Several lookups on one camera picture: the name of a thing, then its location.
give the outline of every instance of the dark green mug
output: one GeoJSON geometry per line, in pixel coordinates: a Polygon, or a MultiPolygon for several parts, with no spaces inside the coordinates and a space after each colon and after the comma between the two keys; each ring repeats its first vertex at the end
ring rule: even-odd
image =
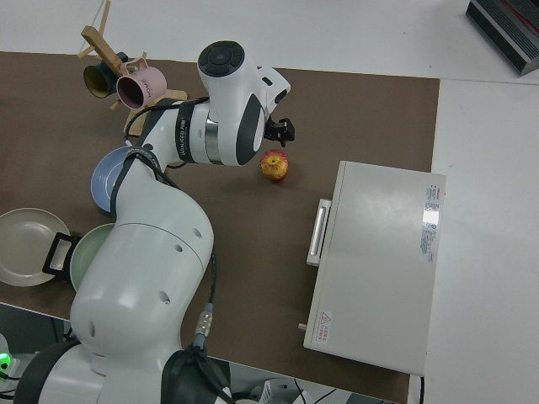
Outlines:
{"type": "MultiPolygon", "coordinates": [[[[116,55],[118,55],[122,62],[126,62],[129,59],[124,52],[116,55]]],[[[105,98],[116,93],[118,77],[103,61],[98,65],[87,66],[84,69],[83,76],[84,84],[86,84],[89,92],[96,97],[105,98]]]]}

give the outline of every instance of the black handle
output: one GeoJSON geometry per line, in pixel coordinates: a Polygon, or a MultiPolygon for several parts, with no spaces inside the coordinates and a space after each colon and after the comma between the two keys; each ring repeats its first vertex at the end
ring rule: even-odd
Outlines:
{"type": "Polygon", "coordinates": [[[71,257],[73,255],[73,250],[75,249],[75,247],[77,246],[81,238],[82,237],[79,237],[79,236],[70,236],[68,234],[57,232],[57,234],[54,236],[54,239],[52,240],[51,248],[49,249],[47,258],[45,259],[45,262],[43,263],[42,271],[45,274],[55,275],[60,279],[70,280],[69,268],[71,266],[71,257]],[[54,254],[56,253],[56,250],[58,248],[58,244],[60,243],[60,240],[63,240],[65,242],[70,242],[71,246],[69,247],[69,250],[67,251],[67,254],[64,257],[64,262],[61,268],[55,269],[55,268],[51,268],[51,263],[52,263],[52,259],[54,258],[54,254]]]}

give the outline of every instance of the blue bowl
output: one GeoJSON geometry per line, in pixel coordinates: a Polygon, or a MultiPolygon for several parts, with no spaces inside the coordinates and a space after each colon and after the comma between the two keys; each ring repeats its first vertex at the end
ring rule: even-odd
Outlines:
{"type": "Polygon", "coordinates": [[[110,212],[110,196],[115,187],[116,179],[124,166],[124,160],[129,151],[128,146],[120,147],[101,159],[93,170],[91,191],[96,205],[106,212],[110,212]]]}

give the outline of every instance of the apple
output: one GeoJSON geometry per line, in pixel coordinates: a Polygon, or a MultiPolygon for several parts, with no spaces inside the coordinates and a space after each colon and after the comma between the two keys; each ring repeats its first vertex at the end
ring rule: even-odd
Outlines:
{"type": "Polygon", "coordinates": [[[260,159],[260,168],[265,177],[279,181],[288,172],[288,157],[281,150],[269,150],[260,159]]]}

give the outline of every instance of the pink mug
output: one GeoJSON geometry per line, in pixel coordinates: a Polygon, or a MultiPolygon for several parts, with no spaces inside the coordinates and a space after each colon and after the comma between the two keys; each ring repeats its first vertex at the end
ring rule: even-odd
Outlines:
{"type": "Polygon", "coordinates": [[[157,68],[149,67],[143,57],[122,63],[120,71],[122,76],[116,83],[118,95],[131,109],[142,108],[167,91],[165,76],[157,68]]]}

